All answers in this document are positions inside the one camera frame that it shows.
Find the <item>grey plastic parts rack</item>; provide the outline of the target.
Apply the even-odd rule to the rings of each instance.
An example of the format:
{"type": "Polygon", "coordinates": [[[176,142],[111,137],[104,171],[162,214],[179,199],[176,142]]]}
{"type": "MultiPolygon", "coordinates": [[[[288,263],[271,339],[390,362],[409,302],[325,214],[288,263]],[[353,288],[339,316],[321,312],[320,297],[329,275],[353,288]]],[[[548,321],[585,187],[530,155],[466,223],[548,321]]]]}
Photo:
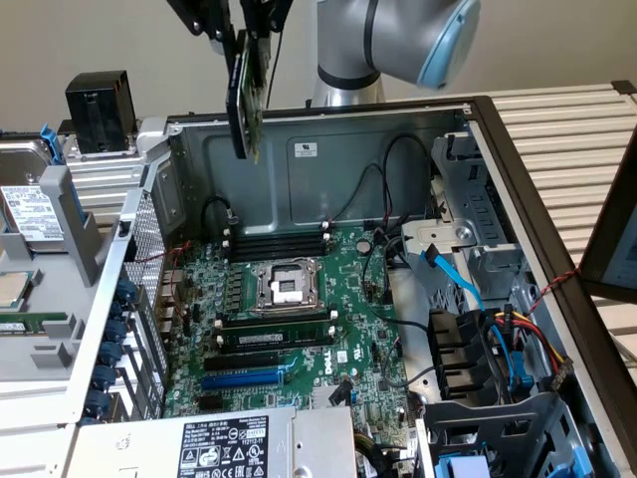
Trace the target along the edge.
{"type": "Polygon", "coordinates": [[[0,382],[70,377],[112,241],[93,213],[82,208],[67,167],[48,167],[40,187],[53,202],[68,251],[15,259],[0,248],[0,272],[40,271],[19,308],[0,314],[66,313],[68,318],[45,322],[41,335],[0,336],[0,382]]]}

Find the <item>black plastic box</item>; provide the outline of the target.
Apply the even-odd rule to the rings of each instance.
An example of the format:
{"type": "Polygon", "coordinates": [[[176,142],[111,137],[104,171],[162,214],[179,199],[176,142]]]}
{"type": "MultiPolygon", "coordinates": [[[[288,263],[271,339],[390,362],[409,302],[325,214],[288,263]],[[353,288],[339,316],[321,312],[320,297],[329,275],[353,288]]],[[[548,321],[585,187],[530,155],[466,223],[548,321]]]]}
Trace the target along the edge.
{"type": "Polygon", "coordinates": [[[65,95],[82,154],[129,149],[136,115],[126,70],[80,73],[65,95]]]}

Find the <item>green motherboard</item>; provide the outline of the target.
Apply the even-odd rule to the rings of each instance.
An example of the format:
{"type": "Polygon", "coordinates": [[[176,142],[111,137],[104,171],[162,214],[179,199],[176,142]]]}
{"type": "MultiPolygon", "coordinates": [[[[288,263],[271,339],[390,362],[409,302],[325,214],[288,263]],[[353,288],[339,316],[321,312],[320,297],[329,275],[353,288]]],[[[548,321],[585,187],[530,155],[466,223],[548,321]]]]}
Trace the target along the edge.
{"type": "Polygon", "coordinates": [[[172,311],[167,339],[169,371],[163,413],[167,417],[250,411],[291,406],[310,410],[314,387],[341,385],[349,392],[354,428],[382,447],[403,449],[414,436],[422,408],[407,382],[403,363],[404,324],[395,316],[389,284],[387,248],[375,245],[371,232],[337,228],[323,235],[326,251],[320,274],[324,310],[331,310],[338,338],[330,346],[256,353],[276,353],[284,372],[281,383],[252,387],[201,389],[203,377],[241,372],[205,372],[203,360],[223,354],[216,345],[217,320],[256,316],[248,311],[254,299],[255,269],[268,261],[234,262],[230,239],[195,242],[175,259],[163,279],[162,301],[172,311]],[[372,252],[359,256],[355,243],[366,238],[372,252]],[[220,394],[222,410],[200,412],[196,398],[220,394]]]}

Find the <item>small silver heatsink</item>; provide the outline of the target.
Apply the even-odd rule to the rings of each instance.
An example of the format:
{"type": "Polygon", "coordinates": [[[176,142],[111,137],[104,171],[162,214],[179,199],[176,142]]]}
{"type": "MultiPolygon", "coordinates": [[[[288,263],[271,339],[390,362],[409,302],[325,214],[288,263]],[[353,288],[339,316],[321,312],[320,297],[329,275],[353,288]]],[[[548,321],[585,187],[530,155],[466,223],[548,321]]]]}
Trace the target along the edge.
{"type": "Polygon", "coordinates": [[[350,395],[341,385],[314,387],[311,394],[312,408],[349,406],[350,395]]]}

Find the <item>black RAM slot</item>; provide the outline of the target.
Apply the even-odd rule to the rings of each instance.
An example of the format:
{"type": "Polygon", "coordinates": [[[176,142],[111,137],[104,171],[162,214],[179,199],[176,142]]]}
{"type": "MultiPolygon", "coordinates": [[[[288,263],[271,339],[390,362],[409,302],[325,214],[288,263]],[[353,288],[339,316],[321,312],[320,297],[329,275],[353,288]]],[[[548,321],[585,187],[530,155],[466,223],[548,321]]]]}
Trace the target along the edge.
{"type": "Polygon", "coordinates": [[[297,257],[320,257],[325,254],[326,247],[321,245],[294,245],[274,247],[240,247],[230,253],[234,262],[268,261],[297,257]]]}
{"type": "Polygon", "coordinates": [[[274,230],[266,232],[248,232],[240,228],[238,225],[227,226],[222,231],[223,239],[280,239],[280,238],[301,238],[301,237],[318,237],[322,238],[324,234],[330,234],[332,228],[325,222],[319,226],[313,226],[310,228],[295,228],[290,230],[274,230]]]}
{"type": "Polygon", "coordinates": [[[217,320],[214,327],[220,331],[230,331],[239,329],[272,328],[278,326],[300,326],[303,324],[329,324],[334,320],[324,315],[309,316],[279,316],[279,317],[259,317],[245,320],[217,320]]]}
{"type": "Polygon", "coordinates": [[[324,245],[320,234],[246,236],[236,239],[232,243],[231,251],[240,254],[280,250],[321,250],[324,245]]]}
{"type": "Polygon", "coordinates": [[[242,328],[296,323],[329,322],[330,320],[331,310],[320,310],[305,313],[256,315],[246,318],[239,318],[236,316],[223,319],[222,323],[226,328],[242,328]]]}
{"type": "Polygon", "coordinates": [[[294,245],[321,245],[323,243],[323,237],[297,237],[297,238],[280,238],[280,239],[236,239],[229,240],[232,247],[274,247],[274,246],[294,246],[294,245]]]}

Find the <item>black framed screen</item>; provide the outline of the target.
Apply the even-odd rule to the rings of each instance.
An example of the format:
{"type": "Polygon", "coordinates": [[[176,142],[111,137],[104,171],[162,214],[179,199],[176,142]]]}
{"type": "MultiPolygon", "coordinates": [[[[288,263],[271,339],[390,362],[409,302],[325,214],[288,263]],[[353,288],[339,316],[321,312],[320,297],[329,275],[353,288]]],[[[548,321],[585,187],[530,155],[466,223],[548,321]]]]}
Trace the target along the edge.
{"type": "Polygon", "coordinates": [[[637,305],[637,127],[579,264],[587,292],[637,305]]]}

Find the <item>hard disk with blue carrier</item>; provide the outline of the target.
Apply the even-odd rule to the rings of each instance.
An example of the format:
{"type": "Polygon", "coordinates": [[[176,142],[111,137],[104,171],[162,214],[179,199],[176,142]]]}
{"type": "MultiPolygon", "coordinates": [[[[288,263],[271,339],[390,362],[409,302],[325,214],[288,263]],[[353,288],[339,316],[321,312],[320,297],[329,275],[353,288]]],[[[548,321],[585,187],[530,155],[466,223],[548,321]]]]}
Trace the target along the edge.
{"type": "Polygon", "coordinates": [[[0,248],[15,259],[66,253],[64,231],[53,202],[40,187],[50,166],[64,165],[56,132],[0,129],[0,248]]]}

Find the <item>black green graphics card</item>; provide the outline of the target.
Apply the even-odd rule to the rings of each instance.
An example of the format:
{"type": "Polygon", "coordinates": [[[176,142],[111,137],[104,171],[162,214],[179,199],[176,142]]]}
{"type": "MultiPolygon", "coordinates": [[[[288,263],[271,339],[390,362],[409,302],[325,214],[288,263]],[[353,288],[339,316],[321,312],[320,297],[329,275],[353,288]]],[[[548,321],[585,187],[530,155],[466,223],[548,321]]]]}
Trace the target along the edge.
{"type": "Polygon", "coordinates": [[[240,30],[229,78],[226,113],[238,159],[260,159],[260,143],[271,58],[270,39],[240,30]]]}

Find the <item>black plastic fan duct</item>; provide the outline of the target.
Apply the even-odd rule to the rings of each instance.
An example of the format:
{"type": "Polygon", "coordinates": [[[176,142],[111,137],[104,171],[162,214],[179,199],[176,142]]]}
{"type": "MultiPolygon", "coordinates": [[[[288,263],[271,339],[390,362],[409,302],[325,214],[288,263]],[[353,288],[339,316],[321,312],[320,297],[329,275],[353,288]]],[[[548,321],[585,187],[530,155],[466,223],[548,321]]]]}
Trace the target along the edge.
{"type": "Polygon", "coordinates": [[[471,407],[492,405],[498,392],[479,337],[480,310],[462,315],[434,309],[428,343],[443,400],[471,407]]]}

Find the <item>grey plastic disk bay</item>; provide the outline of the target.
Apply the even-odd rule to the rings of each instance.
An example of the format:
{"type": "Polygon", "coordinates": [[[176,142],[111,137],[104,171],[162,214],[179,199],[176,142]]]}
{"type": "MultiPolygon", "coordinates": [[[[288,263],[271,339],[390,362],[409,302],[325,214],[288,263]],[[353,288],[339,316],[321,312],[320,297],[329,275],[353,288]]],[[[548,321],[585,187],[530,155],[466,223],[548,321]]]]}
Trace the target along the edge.
{"type": "Polygon", "coordinates": [[[418,478],[598,478],[556,393],[480,407],[429,403],[416,430],[418,478]]]}

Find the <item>long black expansion slot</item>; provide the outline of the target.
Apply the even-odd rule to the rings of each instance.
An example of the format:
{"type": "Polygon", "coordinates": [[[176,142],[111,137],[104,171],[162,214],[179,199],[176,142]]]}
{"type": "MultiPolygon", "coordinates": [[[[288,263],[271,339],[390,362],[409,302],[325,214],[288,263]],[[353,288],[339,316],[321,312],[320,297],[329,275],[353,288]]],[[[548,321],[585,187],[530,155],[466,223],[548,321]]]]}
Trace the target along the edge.
{"type": "Polygon", "coordinates": [[[280,358],[276,353],[250,353],[205,358],[202,367],[205,372],[217,372],[277,367],[279,364],[280,358]]]}

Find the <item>blue expansion slot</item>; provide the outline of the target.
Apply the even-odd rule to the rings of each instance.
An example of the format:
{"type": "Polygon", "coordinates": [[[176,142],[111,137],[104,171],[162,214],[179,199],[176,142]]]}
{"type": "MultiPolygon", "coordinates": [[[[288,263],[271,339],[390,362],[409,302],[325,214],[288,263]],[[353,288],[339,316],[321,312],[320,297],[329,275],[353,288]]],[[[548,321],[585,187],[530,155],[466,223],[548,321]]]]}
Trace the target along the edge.
{"type": "Polygon", "coordinates": [[[279,384],[284,379],[284,372],[277,368],[260,368],[241,372],[220,373],[201,379],[203,391],[252,387],[258,385],[279,384]]]}

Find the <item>green RAM stick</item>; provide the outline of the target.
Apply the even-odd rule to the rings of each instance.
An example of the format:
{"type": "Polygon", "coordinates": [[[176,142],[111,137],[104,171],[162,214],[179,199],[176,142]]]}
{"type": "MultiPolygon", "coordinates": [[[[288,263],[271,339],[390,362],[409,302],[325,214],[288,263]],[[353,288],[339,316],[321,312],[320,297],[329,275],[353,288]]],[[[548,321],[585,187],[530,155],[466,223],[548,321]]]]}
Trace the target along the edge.
{"type": "Polygon", "coordinates": [[[0,336],[41,335],[45,322],[60,322],[66,313],[7,313],[0,314],[0,336]]]}

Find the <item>silver metal disk bay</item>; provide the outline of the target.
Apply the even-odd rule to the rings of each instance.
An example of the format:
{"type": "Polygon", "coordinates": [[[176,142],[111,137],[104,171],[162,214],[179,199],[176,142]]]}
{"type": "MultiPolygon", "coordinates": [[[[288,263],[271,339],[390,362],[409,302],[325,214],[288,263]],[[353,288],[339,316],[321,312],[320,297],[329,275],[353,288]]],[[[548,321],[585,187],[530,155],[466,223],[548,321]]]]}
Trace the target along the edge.
{"type": "Polygon", "coordinates": [[[526,260],[476,140],[447,133],[433,140],[431,155],[441,214],[454,225],[469,279],[483,301],[508,300],[526,260]]]}

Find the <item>grey metal bay bracket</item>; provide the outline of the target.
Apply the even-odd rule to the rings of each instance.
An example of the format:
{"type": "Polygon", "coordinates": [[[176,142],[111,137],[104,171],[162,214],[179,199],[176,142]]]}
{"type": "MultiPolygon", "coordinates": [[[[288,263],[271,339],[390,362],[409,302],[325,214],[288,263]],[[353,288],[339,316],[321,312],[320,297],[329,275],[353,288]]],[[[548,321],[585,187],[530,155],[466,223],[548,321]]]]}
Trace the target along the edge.
{"type": "Polygon", "coordinates": [[[419,257],[431,244],[442,254],[451,254],[455,249],[477,244],[471,225],[464,220],[412,220],[402,225],[401,234],[404,250],[414,257],[419,257]]]}

